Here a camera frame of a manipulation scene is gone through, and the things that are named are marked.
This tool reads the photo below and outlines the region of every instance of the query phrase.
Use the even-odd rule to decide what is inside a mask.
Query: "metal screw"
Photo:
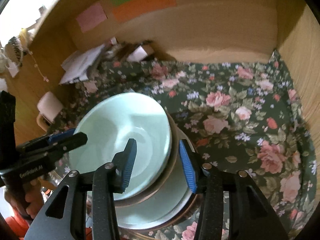
[[[202,167],[205,169],[205,170],[210,170],[212,168],[212,165],[210,163],[204,163],[202,164]]]
[[[114,166],[113,163],[106,163],[106,164],[104,165],[105,169],[111,169],[111,168],[113,168],[113,166]]]
[[[73,170],[73,171],[69,172],[69,177],[75,177],[77,175],[78,175],[78,171],[76,171],[76,170]]]
[[[248,175],[246,171],[239,171],[239,176],[245,178]]]

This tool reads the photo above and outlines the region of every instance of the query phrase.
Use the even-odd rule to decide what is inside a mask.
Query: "stack of dishes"
[[[137,141],[129,186],[123,194],[114,194],[121,228],[158,227],[188,202],[191,191],[178,154],[179,141],[188,138],[154,99],[139,93],[108,98],[81,120],[80,131],[88,142],[69,153],[71,169],[80,173],[110,162],[129,138]]]

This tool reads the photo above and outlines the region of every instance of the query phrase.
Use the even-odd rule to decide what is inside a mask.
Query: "wooden side panel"
[[[304,0],[277,0],[277,10],[277,47],[301,97],[320,163],[320,25]]]
[[[99,0],[108,19],[82,33],[75,19],[66,27],[82,51],[115,36],[151,39],[168,58],[180,61],[263,61],[276,46],[276,0],[176,0],[177,7],[143,14],[119,24],[112,0]]]
[[[53,92],[66,105],[73,89],[72,85],[58,85],[64,74],[60,64],[76,50],[64,28],[54,29],[47,33],[33,43],[30,50],[41,72],[50,80],[49,83],[40,76],[30,55],[23,58],[23,66],[15,78],[12,78],[8,72],[0,75],[6,79],[9,93],[16,97],[15,136],[17,144],[44,134],[44,131],[36,124],[36,117],[39,114],[37,103],[46,92]]]

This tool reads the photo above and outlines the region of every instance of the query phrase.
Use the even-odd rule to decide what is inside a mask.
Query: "floral tablecloth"
[[[170,113],[203,162],[233,173],[246,170],[290,237],[310,218],[316,193],[315,152],[299,97],[276,50],[268,64],[102,62],[94,78],[76,88],[79,99],[62,110],[50,133],[75,127],[99,102],[134,90],[153,97]],[[60,176],[68,173],[68,155],[57,166]],[[192,240],[198,216],[194,208],[175,225],[122,235]],[[228,229],[226,220],[223,238]]]

